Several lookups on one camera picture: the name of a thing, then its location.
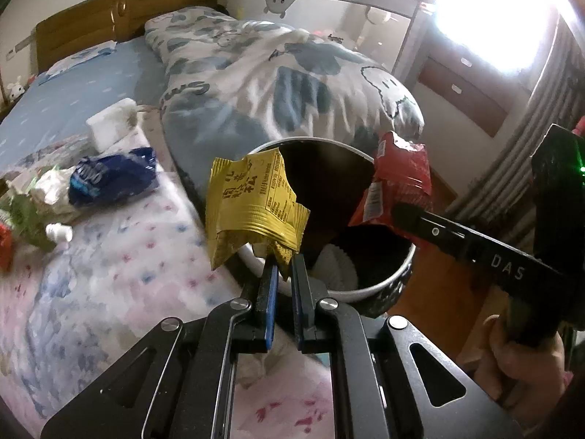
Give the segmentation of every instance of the stuffed toy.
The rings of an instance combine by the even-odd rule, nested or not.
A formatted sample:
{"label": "stuffed toy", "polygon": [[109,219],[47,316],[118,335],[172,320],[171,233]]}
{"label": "stuffed toy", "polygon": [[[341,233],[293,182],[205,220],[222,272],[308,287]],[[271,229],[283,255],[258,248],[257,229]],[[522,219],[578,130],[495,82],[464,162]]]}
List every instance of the stuffed toy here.
{"label": "stuffed toy", "polygon": [[8,98],[11,102],[14,102],[24,94],[24,87],[20,83],[20,76],[17,77],[16,83],[10,83],[6,86],[6,88],[8,89]]}

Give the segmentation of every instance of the blue bed sheet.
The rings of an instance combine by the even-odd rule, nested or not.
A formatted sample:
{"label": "blue bed sheet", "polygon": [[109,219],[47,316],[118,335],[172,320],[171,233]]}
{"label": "blue bed sheet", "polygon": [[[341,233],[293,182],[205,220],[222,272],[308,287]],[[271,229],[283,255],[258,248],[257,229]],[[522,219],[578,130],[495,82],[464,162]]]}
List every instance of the blue bed sheet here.
{"label": "blue bed sheet", "polygon": [[158,106],[165,89],[165,66],[144,37],[41,85],[35,81],[0,125],[0,170],[58,140],[88,133],[86,120],[120,99]]}

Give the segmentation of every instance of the blanket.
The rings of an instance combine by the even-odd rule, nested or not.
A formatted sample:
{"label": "blanket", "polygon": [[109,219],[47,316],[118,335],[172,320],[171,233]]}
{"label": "blanket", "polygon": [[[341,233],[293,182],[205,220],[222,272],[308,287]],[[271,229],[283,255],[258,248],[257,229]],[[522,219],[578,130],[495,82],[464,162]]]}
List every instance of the blanket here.
{"label": "blanket", "polygon": [[270,140],[315,136],[372,154],[389,130],[407,140],[422,114],[375,61],[304,30],[189,7],[145,24],[166,66],[165,138],[204,199],[215,157],[238,160]]}

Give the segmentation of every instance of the red snack wrapper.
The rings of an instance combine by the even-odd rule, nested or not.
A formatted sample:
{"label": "red snack wrapper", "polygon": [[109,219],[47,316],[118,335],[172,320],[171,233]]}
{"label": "red snack wrapper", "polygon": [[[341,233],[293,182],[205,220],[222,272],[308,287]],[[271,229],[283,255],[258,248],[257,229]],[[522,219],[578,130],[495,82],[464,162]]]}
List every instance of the red snack wrapper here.
{"label": "red snack wrapper", "polygon": [[0,270],[8,272],[12,262],[12,231],[0,223]]}
{"label": "red snack wrapper", "polygon": [[371,185],[349,225],[385,225],[417,246],[425,245],[419,238],[397,229],[391,216],[392,207],[398,202],[426,210],[432,208],[431,172],[425,146],[407,142],[390,131],[380,140],[374,168]]}

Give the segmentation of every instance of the screw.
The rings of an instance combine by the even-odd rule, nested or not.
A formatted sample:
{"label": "screw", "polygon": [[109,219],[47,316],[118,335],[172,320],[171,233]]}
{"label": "screw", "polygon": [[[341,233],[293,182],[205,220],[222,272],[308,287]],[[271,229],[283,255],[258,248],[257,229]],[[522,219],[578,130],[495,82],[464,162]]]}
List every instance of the screw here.
{"label": "screw", "polygon": [[403,328],[408,327],[408,320],[406,320],[403,316],[393,315],[388,318],[388,325],[394,328],[394,330],[402,330]]}
{"label": "screw", "polygon": [[335,310],[339,304],[335,299],[323,299],[319,305],[323,310]]}
{"label": "screw", "polygon": [[165,332],[172,332],[179,328],[180,324],[181,322],[179,322],[178,318],[169,316],[169,318],[165,318],[162,322],[160,322],[160,328],[165,330]]}
{"label": "screw", "polygon": [[229,306],[234,310],[244,310],[248,308],[248,305],[250,305],[250,302],[248,302],[246,299],[242,299],[241,297],[236,297],[229,303]]}

